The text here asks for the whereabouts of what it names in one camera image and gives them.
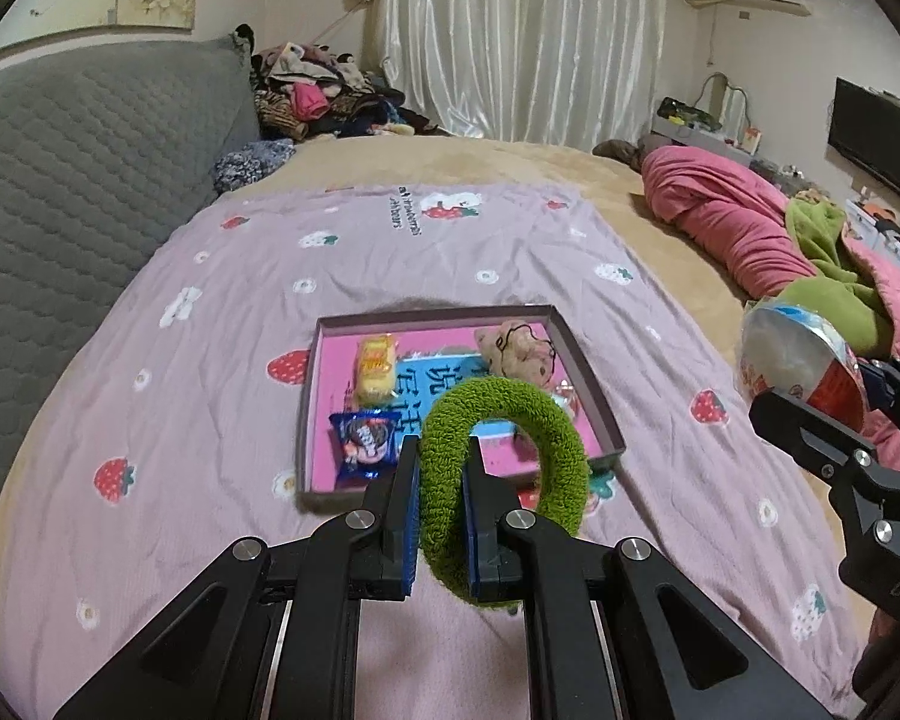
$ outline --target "yellow snack package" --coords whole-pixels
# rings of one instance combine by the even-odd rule
[[[372,336],[360,341],[357,352],[357,382],[354,391],[363,406],[376,406],[394,399],[396,389],[396,338]]]

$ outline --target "white curtain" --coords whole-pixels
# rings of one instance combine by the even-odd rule
[[[666,0],[376,0],[408,105],[458,135],[588,151],[645,129]]]

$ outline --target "small toy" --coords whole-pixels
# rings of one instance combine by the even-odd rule
[[[396,389],[396,339],[373,336],[360,341],[357,352],[357,401],[362,406],[379,406],[394,399]]]
[[[394,437],[399,418],[397,412],[380,409],[330,415],[343,459],[338,485],[375,479],[382,471],[396,467]]]
[[[547,338],[538,338],[533,327],[519,319],[510,319],[496,330],[481,328],[474,332],[477,348],[490,373],[519,379],[545,389],[554,376],[557,352]]]

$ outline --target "blue candy wrapper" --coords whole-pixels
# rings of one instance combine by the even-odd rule
[[[396,468],[399,420],[399,412],[384,409],[330,415],[342,460],[337,485],[376,479],[381,473]]]

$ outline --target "green blanket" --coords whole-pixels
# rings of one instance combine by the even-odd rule
[[[874,281],[858,271],[840,238],[846,219],[830,203],[791,200],[787,232],[820,275],[797,279],[779,297],[828,319],[855,354],[889,357],[893,324]]]

